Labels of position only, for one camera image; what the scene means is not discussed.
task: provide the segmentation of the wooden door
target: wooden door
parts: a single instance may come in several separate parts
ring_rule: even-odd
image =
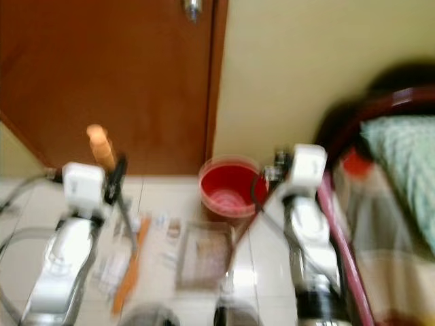
[[[48,166],[93,162],[98,123],[130,174],[195,174],[212,15],[213,0],[196,24],[180,0],[1,0],[1,117]]]

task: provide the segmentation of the door handle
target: door handle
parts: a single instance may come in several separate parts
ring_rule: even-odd
[[[203,0],[183,0],[184,11],[188,20],[191,22],[197,22],[199,15],[203,10]]]

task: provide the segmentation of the door frame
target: door frame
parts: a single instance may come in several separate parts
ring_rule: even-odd
[[[229,0],[212,0],[213,16],[211,21],[211,42],[210,42],[210,60],[209,76],[207,88],[207,119],[206,135],[204,144],[204,162],[213,156],[213,144],[216,129],[216,115],[218,112],[220,78],[222,72],[222,59],[224,57],[224,43],[226,32],[226,21],[228,15]],[[7,60],[2,64],[1,70],[7,69],[12,62]],[[19,129],[5,116],[0,110],[0,122],[15,135],[15,137],[44,165],[50,166],[45,156],[40,153]]]

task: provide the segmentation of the bed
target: bed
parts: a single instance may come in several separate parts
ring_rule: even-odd
[[[347,276],[355,268],[361,325],[435,325],[434,67],[389,69],[366,96],[331,110],[315,139],[332,190],[320,201]]]

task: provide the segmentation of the red bucket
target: red bucket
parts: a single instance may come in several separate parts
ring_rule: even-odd
[[[230,156],[206,162],[199,172],[199,187],[207,217],[239,225],[242,219],[255,216],[251,185],[259,174],[259,166],[248,158]],[[261,204],[266,200],[267,184],[263,178],[256,184],[255,195]]]

